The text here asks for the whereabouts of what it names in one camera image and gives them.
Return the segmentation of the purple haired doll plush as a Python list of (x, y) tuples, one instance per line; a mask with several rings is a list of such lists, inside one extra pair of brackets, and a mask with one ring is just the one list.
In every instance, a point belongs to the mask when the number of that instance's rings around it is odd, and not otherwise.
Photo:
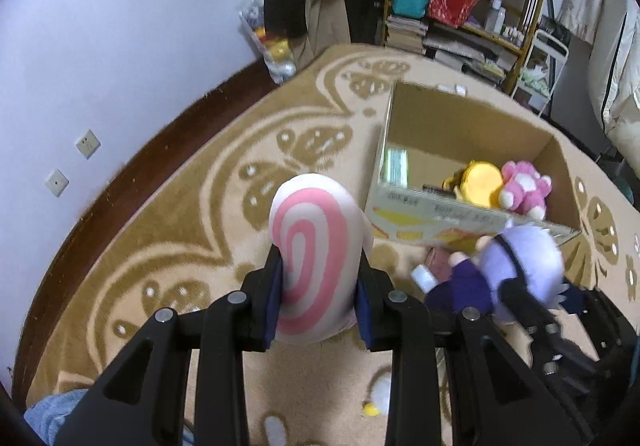
[(431, 310), (458, 314), (472, 307), (510, 323), (514, 316), (500, 297), (506, 281), (513, 280), (547, 309), (558, 309), (568, 293), (562, 253), (550, 233), (536, 225), (513, 226), (481, 237), (473, 256), (451, 253), (447, 266), (447, 277), (425, 265), (411, 273)]

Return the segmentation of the pink bear plush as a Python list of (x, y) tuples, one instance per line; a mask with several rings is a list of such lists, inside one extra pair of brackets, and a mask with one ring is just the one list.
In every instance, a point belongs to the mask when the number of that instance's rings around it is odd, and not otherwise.
[(541, 175), (532, 163), (509, 161), (501, 167), (503, 187), (498, 194), (503, 210), (518, 213), (535, 221), (544, 221), (546, 198), (552, 191), (552, 180)]

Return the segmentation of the yellow dog plush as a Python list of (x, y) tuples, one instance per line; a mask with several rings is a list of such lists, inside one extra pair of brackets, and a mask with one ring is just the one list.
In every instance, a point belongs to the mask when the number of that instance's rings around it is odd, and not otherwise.
[(443, 188), (457, 193), (458, 200), (485, 209), (499, 206), (498, 196), (503, 185), (500, 169), (484, 161), (472, 161), (442, 182)]

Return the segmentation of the pink swirl roll plush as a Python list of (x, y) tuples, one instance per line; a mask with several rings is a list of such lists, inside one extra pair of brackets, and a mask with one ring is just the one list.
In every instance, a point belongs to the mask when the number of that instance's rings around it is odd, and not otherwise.
[(286, 180), (271, 203), (269, 233), (283, 261), (276, 339), (317, 343), (356, 325), (360, 258), (373, 236), (352, 195), (320, 174)]

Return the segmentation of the black face mask box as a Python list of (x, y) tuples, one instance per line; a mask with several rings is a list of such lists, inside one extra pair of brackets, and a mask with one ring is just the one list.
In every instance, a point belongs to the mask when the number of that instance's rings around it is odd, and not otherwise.
[(455, 193), (453, 190), (448, 189), (448, 188), (443, 188), (443, 187), (436, 187), (436, 186), (430, 186), (427, 184), (423, 184), (422, 185), (422, 191), (429, 193), (430, 195), (439, 195), (440, 197), (443, 198), (450, 198), (450, 199), (456, 199), (457, 193)]

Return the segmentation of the green tissue pack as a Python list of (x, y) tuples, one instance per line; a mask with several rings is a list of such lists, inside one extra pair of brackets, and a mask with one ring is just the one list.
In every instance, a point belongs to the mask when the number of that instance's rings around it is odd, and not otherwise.
[(384, 179), (387, 184), (405, 188), (408, 186), (409, 159), (405, 149), (388, 148), (384, 162)]

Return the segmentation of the blue denim trouser leg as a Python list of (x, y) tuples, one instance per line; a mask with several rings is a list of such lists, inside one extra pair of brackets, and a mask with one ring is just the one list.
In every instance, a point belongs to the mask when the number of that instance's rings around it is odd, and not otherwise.
[(44, 397), (25, 411), (24, 419), (44, 444), (53, 445), (66, 418), (87, 392), (87, 388), (79, 388)]

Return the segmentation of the white penguin plush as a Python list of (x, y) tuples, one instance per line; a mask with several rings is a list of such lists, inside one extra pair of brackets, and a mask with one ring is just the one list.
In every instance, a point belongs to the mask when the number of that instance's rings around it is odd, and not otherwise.
[(385, 371), (373, 380), (369, 397), (362, 407), (368, 417), (387, 416), (390, 411), (390, 391), (392, 390), (392, 374)]

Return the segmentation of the beige floral rug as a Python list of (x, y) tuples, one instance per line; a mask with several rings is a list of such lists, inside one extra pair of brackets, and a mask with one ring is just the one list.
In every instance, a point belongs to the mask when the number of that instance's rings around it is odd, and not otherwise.
[[(396, 80), (461, 86), (514, 117), (502, 92), (401, 52), (336, 46), (215, 136), (130, 219), (67, 305), (28, 390), (35, 405), (88, 388), (158, 309), (206, 308), (262, 267), (271, 199), (284, 180), (321, 173), (366, 201)], [(274, 344), (244, 358), (255, 445), (379, 445), (386, 421), (362, 407), (390, 366), (356, 330), (316, 345)]]

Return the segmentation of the white metal cart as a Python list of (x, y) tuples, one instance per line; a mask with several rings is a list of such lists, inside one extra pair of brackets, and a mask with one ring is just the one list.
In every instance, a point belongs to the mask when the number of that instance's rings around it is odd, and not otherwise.
[(555, 87), (559, 84), (569, 55), (570, 50), (565, 42), (538, 28), (511, 97), (542, 117), (551, 106)]

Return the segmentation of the cream folded quilt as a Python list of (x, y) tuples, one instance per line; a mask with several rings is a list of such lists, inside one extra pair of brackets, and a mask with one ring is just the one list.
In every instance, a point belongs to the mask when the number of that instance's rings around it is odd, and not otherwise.
[(605, 0), (588, 64), (588, 94), (608, 140), (639, 172), (639, 7)]

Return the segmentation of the stack of books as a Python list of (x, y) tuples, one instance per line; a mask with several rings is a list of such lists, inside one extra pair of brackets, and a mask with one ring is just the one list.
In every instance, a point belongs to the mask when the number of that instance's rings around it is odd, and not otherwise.
[(423, 42), (428, 32), (428, 25), (426, 23), (421, 20), (394, 16), (392, 14), (386, 19), (385, 25), (386, 47), (424, 56), (426, 49)]

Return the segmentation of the beige trench coat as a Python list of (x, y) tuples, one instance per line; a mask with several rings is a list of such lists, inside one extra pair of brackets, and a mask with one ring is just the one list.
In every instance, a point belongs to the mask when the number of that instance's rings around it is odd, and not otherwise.
[(305, 21), (307, 33), (290, 42), (297, 70), (326, 48), (350, 43), (345, 0), (306, 0)]

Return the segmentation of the plastic bag with toys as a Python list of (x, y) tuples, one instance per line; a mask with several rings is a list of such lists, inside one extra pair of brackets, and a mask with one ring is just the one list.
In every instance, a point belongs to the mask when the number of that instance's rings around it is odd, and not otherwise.
[(248, 37), (262, 55), (271, 80), (277, 85), (291, 80), (297, 68), (290, 44), (286, 38), (267, 32), (262, 0), (247, 0), (239, 16)]

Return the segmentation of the upper wall socket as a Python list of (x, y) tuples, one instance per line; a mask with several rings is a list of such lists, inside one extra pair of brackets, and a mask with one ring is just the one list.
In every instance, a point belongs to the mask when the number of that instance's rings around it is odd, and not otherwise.
[(89, 160), (101, 146), (101, 141), (91, 129), (88, 129), (84, 135), (77, 139), (75, 146), (80, 154)]

